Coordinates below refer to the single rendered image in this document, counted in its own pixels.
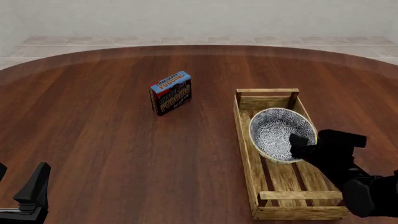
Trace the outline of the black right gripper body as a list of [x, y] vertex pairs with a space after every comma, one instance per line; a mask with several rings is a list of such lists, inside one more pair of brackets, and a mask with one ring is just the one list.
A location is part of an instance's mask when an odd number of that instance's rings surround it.
[[355, 171], [354, 146], [318, 144], [303, 149], [303, 160], [317, 167], [333, 184], [345, 184]]

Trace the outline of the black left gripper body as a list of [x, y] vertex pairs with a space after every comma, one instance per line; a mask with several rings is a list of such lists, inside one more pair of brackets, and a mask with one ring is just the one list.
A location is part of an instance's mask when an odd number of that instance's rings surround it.
[[47, 207], [34, 207], [33, 210], [0, 208], [0, 224], [44, 224]]

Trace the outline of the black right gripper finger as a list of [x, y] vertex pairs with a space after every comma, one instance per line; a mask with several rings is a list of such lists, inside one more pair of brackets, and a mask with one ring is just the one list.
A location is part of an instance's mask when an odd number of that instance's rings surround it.
[[313, 151], [317, 148], [317, 145], [309, 145], [309, 139], [291, 134], [289, 136], [289, 142], [291, 145], [290, 152], [293, 158], [296, 159], [308, 159]]

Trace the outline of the black white patterned bowl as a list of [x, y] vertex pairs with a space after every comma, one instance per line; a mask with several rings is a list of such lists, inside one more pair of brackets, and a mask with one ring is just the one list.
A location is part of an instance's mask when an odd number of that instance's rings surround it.
[[272, 162], [293, 164], [289, 137], [296, 134], [308, 139], [308, 145], [317, 143], [317, 130], [300, 113], [285, 108], [268, 108], [256, 113], [249, 123], [249, 137], [258, 153]]

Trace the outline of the wooden slat tray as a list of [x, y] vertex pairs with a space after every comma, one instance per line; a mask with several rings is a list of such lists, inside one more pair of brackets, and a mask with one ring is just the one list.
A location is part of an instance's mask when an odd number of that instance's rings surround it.
[[348, 214], [341, 192], [307, 162], [278, 164], [262, 157], [249, 137], [253, 115], [287, 108], [309, 119], [298, 89], [237, 89], [233, 113], [251, 214], [254, 220], [341, 220]]

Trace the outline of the black plate on right stalk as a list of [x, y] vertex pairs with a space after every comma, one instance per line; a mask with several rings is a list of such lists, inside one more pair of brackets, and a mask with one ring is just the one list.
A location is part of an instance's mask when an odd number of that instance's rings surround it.
[[367, 137], [332, 129], [318, 132], [317, 160], [352, 163], [354, 149], [366, 147]]

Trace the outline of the chocolate pudding box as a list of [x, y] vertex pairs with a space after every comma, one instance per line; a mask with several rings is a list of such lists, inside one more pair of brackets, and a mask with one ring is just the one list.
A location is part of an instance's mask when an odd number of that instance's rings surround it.
[[153, 112], [162, 116], [192, 99], [192, 78], [177, 72], [149, 87]]

